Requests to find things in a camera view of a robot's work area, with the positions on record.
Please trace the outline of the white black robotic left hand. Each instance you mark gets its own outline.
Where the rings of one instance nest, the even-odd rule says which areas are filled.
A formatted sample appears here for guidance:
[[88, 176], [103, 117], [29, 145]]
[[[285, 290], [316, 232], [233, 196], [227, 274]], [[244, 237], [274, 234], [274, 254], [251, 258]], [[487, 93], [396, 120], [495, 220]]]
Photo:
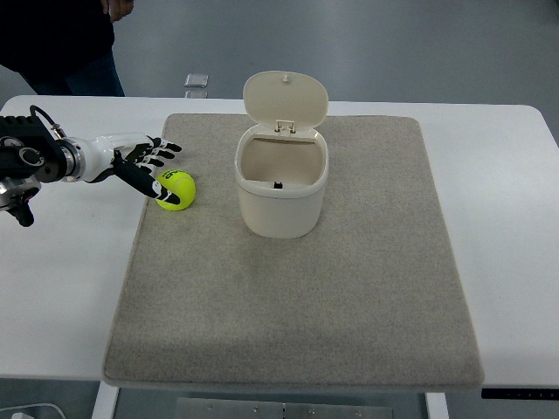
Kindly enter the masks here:
[[179, 204], [181, 199], [162, 186], [152, 173], [182, 148], [174, 142], [145, 134], [106, 134], [90, 141], [80, 141], [85, 153], [85, 170], [80, 179], [96, 183], [115, 175], [147, 197]]

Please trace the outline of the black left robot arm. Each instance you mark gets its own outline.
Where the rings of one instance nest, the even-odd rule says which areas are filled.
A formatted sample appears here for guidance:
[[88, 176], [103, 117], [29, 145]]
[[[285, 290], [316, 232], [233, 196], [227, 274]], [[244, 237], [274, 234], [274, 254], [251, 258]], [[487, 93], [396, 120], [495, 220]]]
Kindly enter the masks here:
[[83, 148], [42, 108], [1, 118], [1, 210], [21, 226], [34, 223], [29, 201], [44, 183], [78, 181], [85, 168]]

